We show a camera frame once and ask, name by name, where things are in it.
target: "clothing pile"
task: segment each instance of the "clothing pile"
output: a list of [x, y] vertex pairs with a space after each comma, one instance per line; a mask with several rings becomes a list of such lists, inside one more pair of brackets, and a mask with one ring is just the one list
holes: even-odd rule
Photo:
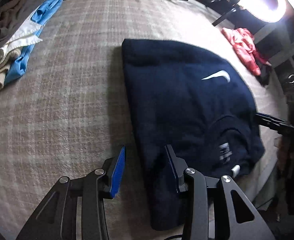
[[0, 1], [0, 90], [26, 72], [27, 61], [46, 22], [63, 0]]
[[272, 67], [270, 62], [257, 51], [250, 31], [243, 28], [237, 30], [222, 28], [221, 32], [232, 45], [240, 61], [257, 77], [261, 85], [268, 85]]
[[248, 174], [264, 153], [255, 102], [237, 71], [203, 48], [125, 39], [122, 54], [151, 226], [168, 230], [184, 222], [186, 202], [164, 146], [205, 176], [232, 176], [236, 165]]

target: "black metal bracket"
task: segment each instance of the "black metal bracket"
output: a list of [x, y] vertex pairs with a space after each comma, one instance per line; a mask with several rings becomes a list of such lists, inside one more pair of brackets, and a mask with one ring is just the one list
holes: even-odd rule
[[187, 189], [188, 193], [182, 240], [208, 239], [208, 198], [213, 198], [216, 239], [275, 239], [263, 218], [230, 176], [224, 175], [220, 179], [204, 176], [188, 168], [184, 159], [177, 158], [171, 145], [165, 148], [170, 153], [167, 154], [169, 162], [179, 181], [177, 191], [182, 193]]
[[294, 138], [294, 126], [285, 120], [273, 117], [268, 114], [256, 113], [254, 121], [262, 126], [266, 126], [271, 130], [275, 130], [278, 134]]
[[239, 5], [235, 5], [230, 11], [226, 12], [225, 14], [221, 15], [217, 20], [215, 20], [212, 25], [217, 26], [219, 23], [221, 23], [223, 20], [227, 19], [230, 14], [234, 13], [239, 9]]
[[87, 176], [61, 177], [31, 214], [16, 240], [76, 240], [77, 198], [82, 197], [83, 240], [108, 240], [104, 198], [118, 192], [126, 160], [122, 147], [118, 157], [107, 159], [102, 168]]

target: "metal pivot screw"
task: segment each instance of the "metal pivot screw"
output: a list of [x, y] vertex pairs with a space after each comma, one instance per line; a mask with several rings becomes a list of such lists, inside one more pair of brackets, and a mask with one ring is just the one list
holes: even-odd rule
[[231, 178], [230, 178], [230, 176], [228, 176], [228, 175], [224, 175], [224, 176], [222, 176], [222, 180], [224, 181], [224, 182], [231, 182]]
[[62, 183], [62, 184], [68, 182], [68, 177], [61, 177], [59, 179], [59, 182]]
[[104, 174], [104, 170], [103, 169], [97, 169], [97, 170], [95, 170], [95, 174], [96, 175], [102, 175], [102, 174]]
[[193, 168], [186, 168], [186, 172], [188, 173], [188, 174], [195, 174], [195, 169], [193, 169]]

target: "white cloth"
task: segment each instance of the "white cloth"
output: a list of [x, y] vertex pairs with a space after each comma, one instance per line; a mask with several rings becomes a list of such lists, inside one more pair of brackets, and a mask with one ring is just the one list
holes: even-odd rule
[[33, 33], [40, 30], [43, 26], [30, 20], [36, 10], [28, 16], [9, 41], [0, 48], [0, 64], [5, 60], [6, 55], [13, 49], [36, 44], [42, 41], [42, 39], [38, 38]]

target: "black cable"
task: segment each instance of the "black cable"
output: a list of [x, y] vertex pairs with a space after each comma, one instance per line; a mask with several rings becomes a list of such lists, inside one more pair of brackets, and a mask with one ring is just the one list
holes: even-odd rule
[[164, 240], [171, 240], [171, 239], [175, 239], [175, 238], [182, 238], [182, 235], [170, 236], [170, 237], [167, 237], [167, 238], [164, 239]]
[[271, 199], [267, 200], [266, 202], [264, 202], [262, 205], [258, 206], [256, 209], [258, 210], [258, 208], [262, 207], [263, 205], [265, 205], [266, 203], [268, 203], [270, 200], [273, 200], [275, 197], [272, 197]]

